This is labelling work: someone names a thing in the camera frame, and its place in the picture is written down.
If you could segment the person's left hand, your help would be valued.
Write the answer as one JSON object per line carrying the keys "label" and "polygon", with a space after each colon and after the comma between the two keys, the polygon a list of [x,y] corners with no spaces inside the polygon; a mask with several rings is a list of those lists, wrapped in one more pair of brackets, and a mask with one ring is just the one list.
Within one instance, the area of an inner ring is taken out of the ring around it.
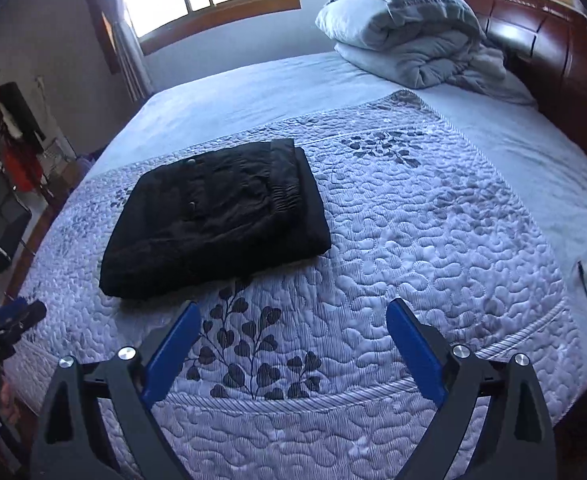
{"label": "person's left hand", "polygon": [[14,389],[6,378],[2,379],[0,385],[0,414],[9,425],[15,425],[20,419]]}

